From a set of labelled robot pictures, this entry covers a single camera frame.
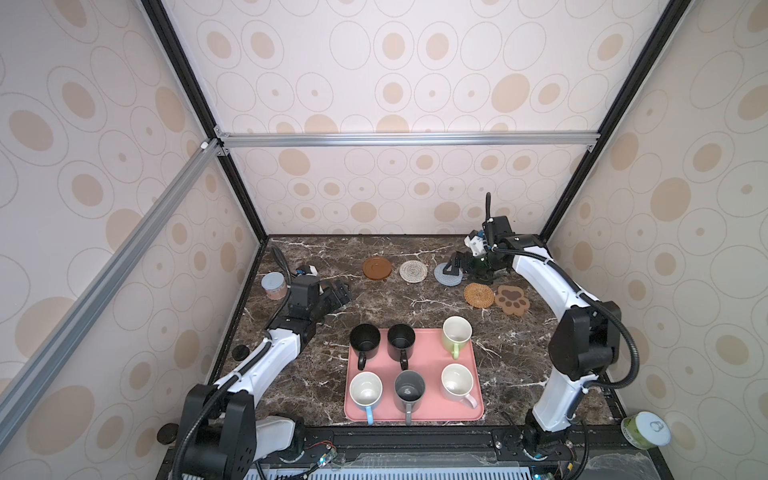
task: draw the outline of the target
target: paw print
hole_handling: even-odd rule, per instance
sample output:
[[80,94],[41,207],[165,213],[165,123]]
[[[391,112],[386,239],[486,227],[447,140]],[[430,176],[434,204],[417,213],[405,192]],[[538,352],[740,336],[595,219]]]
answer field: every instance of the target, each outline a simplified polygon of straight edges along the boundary
[[523,316],[531,308],[525,292],[519,286],[501,285],[496,292],[496,305],[507,315]]

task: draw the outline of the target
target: green mug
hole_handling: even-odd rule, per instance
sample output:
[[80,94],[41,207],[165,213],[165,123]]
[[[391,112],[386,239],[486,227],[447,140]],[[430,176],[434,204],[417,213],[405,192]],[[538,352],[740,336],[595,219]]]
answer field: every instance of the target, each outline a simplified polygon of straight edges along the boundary
[[442,346],[458,360],[458,352],[472,338],[472,325],[463,316],[450,316],[442,323]]

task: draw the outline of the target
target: green can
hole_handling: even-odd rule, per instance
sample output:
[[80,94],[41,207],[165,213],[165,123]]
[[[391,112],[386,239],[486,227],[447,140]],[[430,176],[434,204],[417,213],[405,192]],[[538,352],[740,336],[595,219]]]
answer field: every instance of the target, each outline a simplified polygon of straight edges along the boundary
[[621,420],[621,433],[629,443],[640,450],[661,447],[672,440],[667,424],[651,412],[640,412]]

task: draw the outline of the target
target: pink tray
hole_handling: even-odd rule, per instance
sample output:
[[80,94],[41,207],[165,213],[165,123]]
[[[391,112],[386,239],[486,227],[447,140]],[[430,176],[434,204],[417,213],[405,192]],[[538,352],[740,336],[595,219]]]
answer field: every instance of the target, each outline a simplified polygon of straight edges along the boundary
[[[400,363],[389,358],[386,347],[386,329],[379,329],[382,342],[376,356],[366,363],[365,372],[374,372],[382,380],[384,391],[379,406],[373,410],[374,422],[404,422],[406,414],[395,407],[395,377],[402,371]],[[480,393],[478,369],[475,364],[475,354],[472,351],[472,341],[458,355],[458,360],[442,348],[441,329],[415,329],[416,342],[413,356],[408,359],[408,368],[424,377],[426,392],[422,397],[419,408],[413,413],[414,422],[448,422],[469,421],[482,417],[485,405]],[[464,402],[451,402],[442,396],[442,370],[451,363],[461,363],[475,377],[475,387],[472,396],[478,401],[478,408],[473,409]],[[354,422],[367,422],[366,412],[361,410],[349,396],[349,384],[360,373],[357,369],[357,353],[349,348],[349,365],[346,370],[346,394],[344,397],[344,414]]]

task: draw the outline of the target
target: marble tabletop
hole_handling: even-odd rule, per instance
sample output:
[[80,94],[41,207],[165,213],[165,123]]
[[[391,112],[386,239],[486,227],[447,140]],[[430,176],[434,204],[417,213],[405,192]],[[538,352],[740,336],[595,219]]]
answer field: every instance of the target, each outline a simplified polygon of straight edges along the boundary
[[[554,314],[531,285],[515,272],[497,272],[499,285],[525,291],[530,309],[523,317],[507,316],[493,305],[474,308],[464,300],[464,279],[459,286],[443,286],[432,271],[455,250],[465,250],[461,237],[278,237],[270,240],[285,254],[291,268],[301,263],[316,266],[321,277],[341,279],[351,286],[354,300],[328,315],[299,357],[277,376],[257,407],[257,417],[285,412],[301,415],[307,425],[348,425],[344,416],[349,331],[360,323],[380,328],[407,323],[414,328],[441,328],[449,316],[465,317],[473,328],[472,342],[485,414],[475,425],[506,425],[500,412],[517,424],[536,403],[551,371],[547,344],[557,326]],[[362,264],[381,255],[392,262],[392,275],[383,281],[368,280]],[[421,283],[407,283],[397,273],[407,260],[421,260],[429,274]],[[269,300],[261,278],[277,265],[269,250],[260,264],[256,281],[240,319],[232,346],[253,348],[263,338],[263,328],[279,300]],[[225,372],[236,363],[227,359]],[[602,394],[592,389],[584,397],[578,415],[590,425],[616,423]]]

